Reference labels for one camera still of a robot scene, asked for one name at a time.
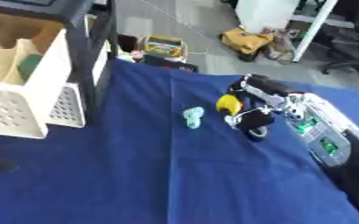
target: blue tablecloth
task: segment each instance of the blue tablecloth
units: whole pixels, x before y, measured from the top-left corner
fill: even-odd
[[[45,140],[0,136],[0,224],[359,223],[281,119],[251,143],[215,112],[238,76],[115,62],[101,122],[51,127]],[[359,124],[359,92],[295,85]],[[202,106],[202,126],[181,116]]]

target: floor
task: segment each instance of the floor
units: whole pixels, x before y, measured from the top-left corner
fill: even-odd
[[[220,0],[123,0],[117,1],[117,11],[122,34],[183,38],[192,53],[187,62],[199,66],[201,73],[256,73],[282,81],[359,89],[359,76],[353,71],[320,72],[320,66],[330,59],[325,56],[326,49],[316,44],[300,63],[281,65],[263,56],[253,63],[240,61],[217,39],[219,33],[239,25],[234,11]]]

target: cable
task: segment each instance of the cable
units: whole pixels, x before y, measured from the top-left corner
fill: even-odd
[[[156,11],[159,11],[165,15],[167,15],[169,18],[173,19],[175,22],[177,22],[177,24],[179,25],[184,25],[186,28],[188,28],[189,30],[192,30],[194,31],[197,35],[199,35],[200,37],[204,38],[205,40],[208,41],[208,46],[206,48],[206,51],[205,52],[188,52],[187,54],[195,54],[195,55],[205,55],[205,54],[208,54],[209,53],[209,50],[211,49],[211,41],[200,31],[196,30],[195,28],[193,28],[191,25],[188,25],[188,24],[182,24],[175,16],[172,16],[170,13],[160,9],[158,6],[155,6],[154,4],[152,3],[148,3],[146,2],[145,0],[137,0],[139,1],[140,3],[142,4],[147,4],[149,5],[150,7],[152,7],[154,10]]]

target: black wheel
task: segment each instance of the black wheel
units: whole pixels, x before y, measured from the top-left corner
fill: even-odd
[[[246,131],[246,136],[253,142],[263,142],[268,135],[267,127],[263,126],[258,129],[250,129]]]

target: white plastic basket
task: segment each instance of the white plastic basket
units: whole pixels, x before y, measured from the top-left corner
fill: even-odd
[[[42,43],[37,45],[37,51],[43,55],[26,82],[18,77],[14,62],[11,72],[4,78],[0,77],[0,135],[43,138],[48,131],[46,120],[72,69],[67,49],[67,31],[61,24],[54,22],[0,14],[0,34],[4,31],[1,29],[7,29],[9,25],[15,40],[18,39],[18,30],[37,29],[39,33],[32,39]],[[46,25],[52,25],[53,28],[46,29]],[[0,38],[10,40],[9,35],[0,35]]]
[[[94,84],[97,85],[106,64],[108,63],[109,43],[106,43],[93,69]],[[86,125],[84,115],[84,103],[81,98],[79,84],[67,83],[62,89],[59,99],[55,104],[48,123],[82,128]]]

